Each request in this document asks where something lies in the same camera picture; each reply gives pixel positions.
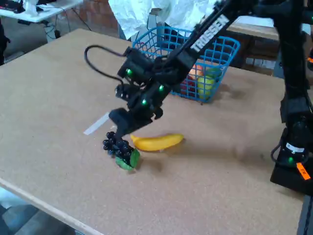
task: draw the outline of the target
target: blue plastic basket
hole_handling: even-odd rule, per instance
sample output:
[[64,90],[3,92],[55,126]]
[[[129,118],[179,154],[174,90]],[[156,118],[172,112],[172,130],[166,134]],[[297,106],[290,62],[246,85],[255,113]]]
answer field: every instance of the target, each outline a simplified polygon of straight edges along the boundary
[[[187,41],[191,31],[158,26],[139,37],[133,47],[142,51],[147,57],[168,54]],[[181,97],[208,102],[219,87],[225,72],[236,55],[240,43],[228,37],[218,37],[190,70],[189,75],[180,85]]]

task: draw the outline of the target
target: toy banana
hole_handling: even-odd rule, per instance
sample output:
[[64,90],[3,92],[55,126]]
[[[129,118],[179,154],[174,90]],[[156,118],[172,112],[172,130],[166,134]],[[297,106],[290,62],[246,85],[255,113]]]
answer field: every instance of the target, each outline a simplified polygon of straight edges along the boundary
[[153,137],[153,138],[140,138],[131,135],[131,139],[137,149],[143,151],[158,151],[169,148],[180,143],[184,136],[182,134],[170,134],[167,136]]

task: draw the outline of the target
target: cable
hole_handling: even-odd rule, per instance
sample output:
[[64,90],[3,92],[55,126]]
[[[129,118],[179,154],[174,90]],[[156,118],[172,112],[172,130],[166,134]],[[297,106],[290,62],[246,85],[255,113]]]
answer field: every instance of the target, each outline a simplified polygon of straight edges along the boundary
[[49,35],[49,33],[51,33],[52,31],[56,30],[56,28],[55,28],[56,26],[52,24],[52,26],[46,25],[44,28],[49,28],[49,27],[53,27],[53,28],[52,28],[49,32],[45,32],[46,36],[48,36],[48,37],[51,38],[51,39],[56,39],[56,38],[52,38],[52,37]]
[[135,41],[137,41],[137,38],[138,38],[139,32],[140,32],[140,31],[138,31],[138,33],[137,33],[137,36],[136,36],[136,38],[135,38]]
[[82,19],[82,18],[80,17],[80,15],[74,10],[74,8],[72,8],[72,11],[77,15],[77,17],[81,20],[81,22],[83,22],[84,25],[86,25],[87,28],[92,32],[91,28],[88,26],[88,24],[87,24],[85,21],[83,21],[83,19]]
[[99,49],[105,50],[105,51],[107,51],[107,52],[109,52],[109,53],[111,53],[111,54],[113,54],[113,55],[119,56],[119,57],[125,57],[125,55],[124,55],[124,54],[120,54],[120,53],[118,53],[118,52],[116,52],[116,51],[113,51],[113,50],[111,50],[111,49],[109,49],[109,48],[107,48],[107,47],[103,47],[103,46],[100,46],[100,45],[91,45],[91,46],[89,46],[89,47],[87,47],[87,48],[85,49],[85,53],[84,53],[84,58],[85,58],[86,63],[87,63],[93,70],[95,70],[96,72],[98,72],[99,74],[101,74],[101,75],[103,75],[103,76],[106,76],[106,77],[108,77],[108,78],[112,78],[112,79],[114,79],[114,80],[119,81],[119,82],[121,83],[121,85],[122,85],[122,89],[124,89],[124,82],[123,82],[123,80],[122,80],[121,78],[112,76],[112,75],[110,75],[110,74],[107,74],[107,73],[105,73],[105,72],[99,70],[95,65],[93,65],[93,64],[90,62],[90,60],[89,60],[89,58],[88,58],[88,51],[89,51],[91,48],[99,48]]
[[[296,167],[296,165],[295,165],[296,163],[295,163],[295,164],[282,163],[282,162],[279,162],[276,158],[274,158],[274,153],[275,153],[275,152],[282,146],[282,144],[283,144],[282,138],[283,138],[284,134],[286,134],[286,132],[287,132],[287,129],[285,128],[285,129],[284,129],[284,132],[283,132],[283,134],[282,134],[282,137],[281,137],[280,140],[279,140],[278,145],[277,145],[276,147],[274,147],[274,149],[270,152],[270,158],[273,160],[273,162],[275,162],[275,163],[277,163],[277,164],[279,164],[279,165],[282,165],[282,166],[285,166],[285,167],[294,168],[294,167]],[[309,154],[306,154],[305,159],[304,159],[302,162],[299,162],[299,163],[301,163],[301,164],[304,165],[308,160],[309,160]]]
[[67,18],[68,31],[71,32],[70,25],[69,25],[69,20],[68,20],[68,16],[67,16],[67,12],[66,12],[65,9],[63,9],[61,7],[58,7],[58,6],[51,6],[51,7],[40,6],[40,8],[47,8],[47,9],[49,9],[49,8],[58,8],[58,9],[62,9],[64,11],[64,13],[65,13],[66,18]]

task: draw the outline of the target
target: white tape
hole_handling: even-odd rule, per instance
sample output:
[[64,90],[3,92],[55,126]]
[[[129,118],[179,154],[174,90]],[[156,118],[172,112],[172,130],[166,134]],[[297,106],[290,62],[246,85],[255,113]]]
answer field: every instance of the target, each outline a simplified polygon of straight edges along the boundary
[[100,126],[102,126],[108,119],[109,119],[109,113],[104,114],[98,121],[96,121],[86,131],[84,131],[84,134],[87,136],[90,135],[95,130],[97,130]]
[[297,147],[291,145],[290,143],[287,143],[286,147],[288,149],[290,149],[291,151],[296,152],[296,153],[303,153],[304,152],[304,148],[297,148]]

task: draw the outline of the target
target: sticker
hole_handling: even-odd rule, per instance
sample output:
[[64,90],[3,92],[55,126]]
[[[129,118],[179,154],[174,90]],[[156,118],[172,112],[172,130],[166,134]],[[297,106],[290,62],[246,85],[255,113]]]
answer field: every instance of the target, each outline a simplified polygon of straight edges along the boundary
[[293,152],[296,152],[296,153],[303,153],[304,152],[304,148],[297,148],[297,147],[294,147],[292,146],[290,143],[287,143],[286,144],[286,147],[287,149],[293,151]]
[[229,19],[226,16],[220,15],[190,48],[199,52],[228,22]]
[[297,163],[297,168],[300,174],[302,175],[303,179],[309,180],[311,178],[306,169],[304,168],[304,166],[302,165],[302,163]]

